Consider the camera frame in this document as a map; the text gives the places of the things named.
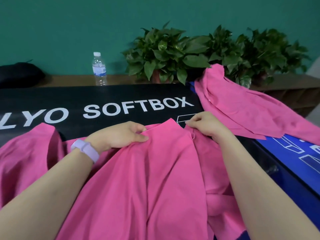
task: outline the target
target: water bottle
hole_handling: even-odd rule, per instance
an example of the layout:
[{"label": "water bottle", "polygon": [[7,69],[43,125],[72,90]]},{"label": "water bottle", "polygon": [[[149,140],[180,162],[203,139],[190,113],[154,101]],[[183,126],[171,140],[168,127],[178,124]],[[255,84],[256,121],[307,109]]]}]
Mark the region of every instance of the water bottle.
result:
[{"label": "water bottle", "polygon": [[106,65],[104,60],[101,58],[100,52],[94,52],[94,59],[92,60],[92,69],[94,77],[96,79],[96,85],[106,85],[107,84],[107,73]]}]

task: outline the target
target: lavender watch band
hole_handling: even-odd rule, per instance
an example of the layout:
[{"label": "lavender watch band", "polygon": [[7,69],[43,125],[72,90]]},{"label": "lavender watch band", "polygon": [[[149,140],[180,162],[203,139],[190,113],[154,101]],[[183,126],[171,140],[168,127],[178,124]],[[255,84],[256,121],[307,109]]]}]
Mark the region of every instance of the lavender watch band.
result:
[{"label": "lavender watch band", "polygon": [[94,163],[98,161],[99,153],[97,153],[89,142],[78,139],[71,145],[71,150],[75,148],[79,148],[80,151],[90,157]]}]

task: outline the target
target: white lettering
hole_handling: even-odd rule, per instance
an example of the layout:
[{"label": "white lettering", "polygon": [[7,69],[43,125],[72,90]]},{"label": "white lettering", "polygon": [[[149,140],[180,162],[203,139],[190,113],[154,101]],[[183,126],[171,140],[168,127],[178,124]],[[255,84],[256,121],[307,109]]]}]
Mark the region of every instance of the white lettering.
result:
[{"label": "white lettering", "polygon": [[312,145],[312,146],[310,146],[310,148],[311,148],[312,150],[314,150],[315,152],[317,152],[317,153],[320,154],[320,146],[318,146],[318,145]]},{"label": "white lettering", "polygon": [[122,108],[123,108],[123,111],[125,114],[128,114],[128,109],[132,109],[134,108],[133,105],[130,105],[130,106],[127,106],[127,104],[133,104],[134,102],[133,101],[130,101],[130,102],[122,102]]},{"label": "white lettering", "polygon": [[160,110],[160,109],[165,108],[165,106],[158,99],[149,99],[149,103],[150,103],[151,107],[153,108],[153,110]]},{"label": "white lettering", "polygon": [[[117,109],[117,111],[115,111],[114,113],[109,113],[109,112],[107,111],[107,107],[108,107],[109,105],[115,106],[116,109]],[[120,106],[119,106],[118,104],[115,104],[115,103],[108,103],[108,104],[105,104],[105,105],[102,107],[102,112],[103,112],[105,115],[108,115],[108,116],[115,116],[115,115],[119,114],[120,111],[121,111]]]},{"label": "white lettering", "polygon": [[[173,101],[173,102],[174,102],[174,106],[169,105],[169,104],[167,103],[168,100]],[[179,107],[178,102],[177,102],[176,100],[174,100],[173,98],[165,98],[165,99],[163,100],[163,103],[164,103],[167,107],[172,108],[172,109],[175,109],[175,108],[178,108],[178,107]]]},{"label": "white lettering", "polygon": [[178,97],[175,97],[175,99],[180,100],[180,101],[182,102],[182,106],[181,106],[181,107],[185,107],[186,104],[188,104],[188,105],[190,105],[190,106],[194,106],[194,105],[186,102],[186,97],[182,97],[182,99],[180,99],[180,98],[178,98]]},{"label": "white lettering", "polygon": [[138,100],[138,101],[134,101],[135,103],[140,103],[142,109],[143,109],[143,112],[147,112],[147,108],[146,106],[144,105],[145,102],[147,102],[147,100]]},{"label": "white lettering", "polygon": [[95,113],[95,115],[88,115],[87,113],[84,113],[84,114],[83,114],[83,117],[85,117],[86,119],[97,118],[97,117],[101,114],[99,110],[90,109],[91,107],[93,107],[93,108],[95,108],[95,109],[98,109],[98,108],[99,108],[99,106],[96,105],[96,104],[87,105],[87,106],[84,108],[84,111],[87,112],[87,113]]},{"label": "white lettering", "polygon": [[[60,119],[58,120],[52,120],[50,117],[51,115],[56,112],[56,111],[62,111],[63,115]],[[61,121],[64,121],[69,115],[69,111],[66,108],[54,108],[52,110],[50,110],[44,117],[44,121],[48,124],[55,124],[55,123],[59,123]]]},{"label": "white lettering", "polygon": [[32,121],[38,117],[39,115],[41,115],[43,112],[45,112],[46,109],[41,109],[39,110],[37,113],[35,113],[34,115],[31,115],[29,111],[22,111],[23,115],[26,117],[26,122],[24,123],[23,126],[30,126]]},{"label": "white lettering", "polygon": [[12,113],[5,113],[4,116],[2,117],[2,119],[0,120],[0,130],[4,130],[4,129],[12,129],[14,127],[16,127],[16,124],[13,125],[5,125],[5,123],[8,121],[10,115]]}]

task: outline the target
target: teal wall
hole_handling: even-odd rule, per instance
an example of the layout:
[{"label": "teal wall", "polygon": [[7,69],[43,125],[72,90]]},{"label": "teal wall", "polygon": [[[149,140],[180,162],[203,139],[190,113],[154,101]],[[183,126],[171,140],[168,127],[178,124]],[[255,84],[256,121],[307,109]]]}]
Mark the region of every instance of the teal wall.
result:
[{"label": "teal wall", "polygon": [[320,55],[320,0],[0,0],[0,65],[33,59],[50,74],[92,74],[93,52],[108,74],[124,73],[120,54],[140,29],[207,35],[219,25],[234,35],[277,28]]}]

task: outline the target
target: pink garment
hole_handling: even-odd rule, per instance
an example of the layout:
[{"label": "pink garment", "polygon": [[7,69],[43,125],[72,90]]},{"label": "pink garment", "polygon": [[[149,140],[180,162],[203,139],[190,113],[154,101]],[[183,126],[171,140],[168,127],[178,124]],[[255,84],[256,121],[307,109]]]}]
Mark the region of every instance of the pink garment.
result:
[{"label": "pink garment", "polygon": [[212,112],[235,135],[265,139],[284,134],[320,145],[320,128],[280,101],[242,87],[226,77],[222,65],[207,68],[194,83],[202,107]]},{"label": "pink garment", "polygon": [[[144,143],[103,153],[56,239],[236,239],[245,230],[219,146],[170,119]],[[40,124],[0,148],[0,209],[61,160],[62,142]]]}]

